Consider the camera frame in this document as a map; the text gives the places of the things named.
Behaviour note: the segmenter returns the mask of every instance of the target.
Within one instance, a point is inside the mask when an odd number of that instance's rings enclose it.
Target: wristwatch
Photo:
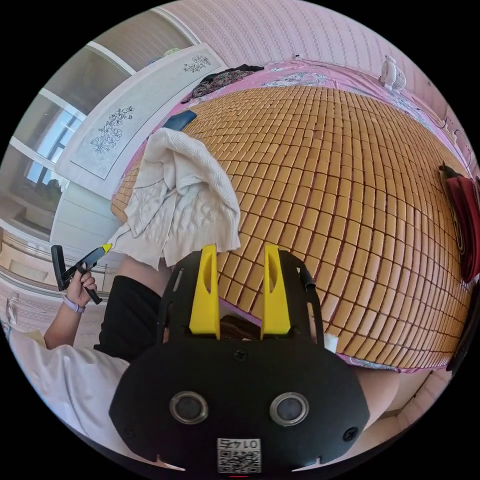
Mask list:
[[[77,305],[76,303],[73,303],[71,300],[67,298],[67,296],[63,297],[63,303],[70,309],[72,309],[74,312],[78,312],[79,314],[82,314],[85,311],[85,307]]]

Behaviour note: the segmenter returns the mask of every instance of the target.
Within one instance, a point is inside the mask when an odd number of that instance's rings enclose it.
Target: qr code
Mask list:
[[[224,474],[255,474],[261,470],[260,450],[219,450],[218,471]]]

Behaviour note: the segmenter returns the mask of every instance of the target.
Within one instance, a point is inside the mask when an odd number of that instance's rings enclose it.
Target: person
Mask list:
[[[11,326],[6,334],[30,383],[64,423],[121,455],[160,467],[181,469],[181,466],[169,465],[160,458],[157,462],[150,462],[133,453],[109,417],[109,407],[122,374],[133,360],[156,343],[159,305],[170,275],[171,270],[162,262],[155,270],[125,256],[114,277],[98,344],[93,349],[74,347],[82,312],[90,301],[84,287],[97,290],[90,272],[84,275],[75,273],[64,301],[43,337],[38,332],[20,333]],[[253,330],[246,325],[243,327],[242,320],[239,322],[222,321],[221,337],[243,336],[246,340],[253,340]],[[365,426],[368,428],[395,397],[399,374],[352,368],[368,405],[370,418]]]

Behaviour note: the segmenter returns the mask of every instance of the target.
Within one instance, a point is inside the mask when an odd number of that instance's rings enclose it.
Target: white shirt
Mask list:
[[[23,373],[57,417],[114,452],[151,465],[177,469],[133,453],[110,419],[110,404],[128,362],[100,351],[69,345],[48,350],[39,331],[22,333],[2,325]]]

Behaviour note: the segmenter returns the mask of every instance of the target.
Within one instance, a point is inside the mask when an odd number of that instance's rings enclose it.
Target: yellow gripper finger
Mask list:
[[[195,297],[190,317],[194,335],[215,335],[220,340],[219,289],[217,282],[217,248],[202,248]]]
[[[289,307],[277,245],[265,245],[263,274],[263,319],[260,338],[286,335],[290,331]]]

